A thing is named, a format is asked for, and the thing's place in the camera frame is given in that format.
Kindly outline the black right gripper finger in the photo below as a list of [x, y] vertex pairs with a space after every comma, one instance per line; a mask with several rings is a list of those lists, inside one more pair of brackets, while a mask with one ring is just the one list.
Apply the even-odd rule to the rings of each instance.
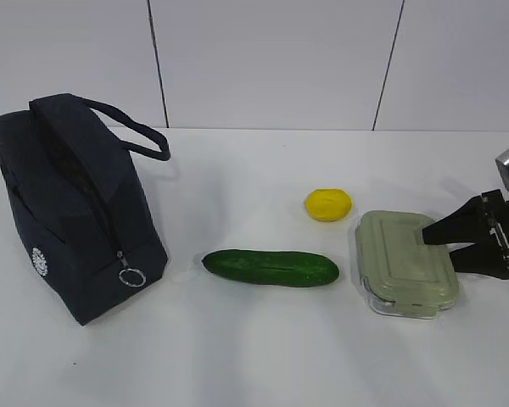
[[422, 238], [428, 245], [487, 242], [488, 222], [483, 199], [480, 196], [470, 198], [444, 219], [424, 227]]
[[507, 279], [507, 265], [501, 248], [496, 244], [475, 243], [450, 253], [450, 260], [457, 273]]

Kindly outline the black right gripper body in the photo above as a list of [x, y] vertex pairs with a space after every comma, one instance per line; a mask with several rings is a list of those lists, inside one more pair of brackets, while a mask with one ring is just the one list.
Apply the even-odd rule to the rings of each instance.
[[484, 192], [481, 197], [484, 212], [501, 248], [502, 257], [508, 269], [507, 274], [509, 275], [509, 200], [506, 201], [503, 198], [499, 189]]

